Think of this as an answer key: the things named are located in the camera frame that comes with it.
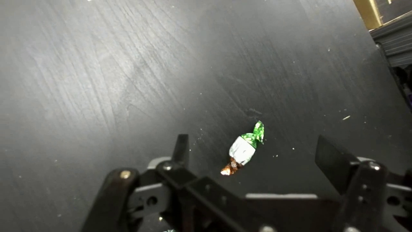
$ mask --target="black table surface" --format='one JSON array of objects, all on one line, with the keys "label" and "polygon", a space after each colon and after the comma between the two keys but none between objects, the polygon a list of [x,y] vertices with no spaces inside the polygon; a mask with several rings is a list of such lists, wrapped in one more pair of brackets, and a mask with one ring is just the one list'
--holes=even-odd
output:
[{"label": "black table surface", "polygon": [[[412,164],[411,111],[350,0],[3,0],[0,25],[0,231],[77,231],[111,169],[180,133],[191,171],[237,195],[336,198],[319,135]],[[256,120],[268,144],[219,177]]]}]

